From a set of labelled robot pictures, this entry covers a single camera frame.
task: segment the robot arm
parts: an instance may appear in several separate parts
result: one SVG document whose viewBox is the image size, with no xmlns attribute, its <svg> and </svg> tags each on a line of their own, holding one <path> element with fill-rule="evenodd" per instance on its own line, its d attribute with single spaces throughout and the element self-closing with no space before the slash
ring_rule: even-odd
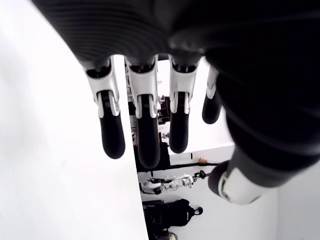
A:
<svg viewBox="0 0 320 240">
<path fill-rule="evenodd" d="M 33 0 L 88 77 L 99 106 L 102 143 L 125 150 L 112 56 L 125 56 L 138 121 L 139 158 L 160 159 L 157 54 L 170 55 L 169 143 L 188 144 L 190 101 L 199 59 L 211 64 L 202 118 L 221 107 L 235 142 L 210 189 L 248 204 L 320 157 L 320 5 L 305 0 Z"/>
</svg>

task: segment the white surface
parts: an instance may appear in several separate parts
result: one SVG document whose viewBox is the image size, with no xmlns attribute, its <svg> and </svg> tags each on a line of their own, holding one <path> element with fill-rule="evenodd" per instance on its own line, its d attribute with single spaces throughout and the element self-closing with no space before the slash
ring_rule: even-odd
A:
<svg viewBox="0 0 320 240">
<path fill-rule="evenodd" d="M 199 158 L 207 159 L 211 163 L 221 163 L 230 160 L 235 149 L 235 145 L 230 145 L 206 149 L 201 151 L 183 152 L 181 154 L 173 154 L 170 156 L 172 165 L 192 164 L 198 162 Z"/>
<path fill-rule="evenodd" d="M 193 155 L 216 156 L 220 155 L 222 161 L 227 154 L 222 151 L 210 149 L 199 151 Z M 199 170 L 211 172 L 212 166 L 188 167 L 153 172 L 154 177 L 193 175 Z M 139 173 L 138 178 L 143 182 L 150 178 L 150 173 Z M 181 198 L 187 199 L 193 208 L 202 207 L 203 214 L 193 216 L 190 222 L 183 227 L 171 227 L 169 230 L 177 234 L 181 240 L 276 240 L 278 220 L 278 191 L 276 189 L 263 195 L 249 205 L 237 205 L 227 202 L 209 190 L 208 179 L 198 179 L 192 189 L 182 187 L 178 190 L 161 193 L 158 196 L 142 195 L 142 200 L 149 201 L 163 199 L 173 202 Z"/>
<path fill-rule="evenodd" d="M 118 160 L 103 151 L 69 48 L 30 2 L 0 1 L 1 240 L 148 239 L 123 57 L 114 61 L 127 146 Z"/>
<path fill-rule="evenodd" d="M 159 96 L 169 96 L 170 86 L 170 63 L 168 60 L 158 62 L 158 85 Z M 190 102 L 189 114 L 189 140 L 185 153 L 212 148 L 219 148 L 233 144 L 232 138 L 226 124 L 226 112 L 221 110 L 218 121 L 212 125 L 206 124 L 202 119 L 202 108 L 207 91 L 207 79 L 209 75 L 209 64 L 202 58 L 195 77 L 193 98 Z M 164 132 L 169 131 L 166 124 Z"/>
<path fill-rule="evenodd" d="M 278 240 L 320 239 L 320 162 L 278 190 Z"/>
</svg>

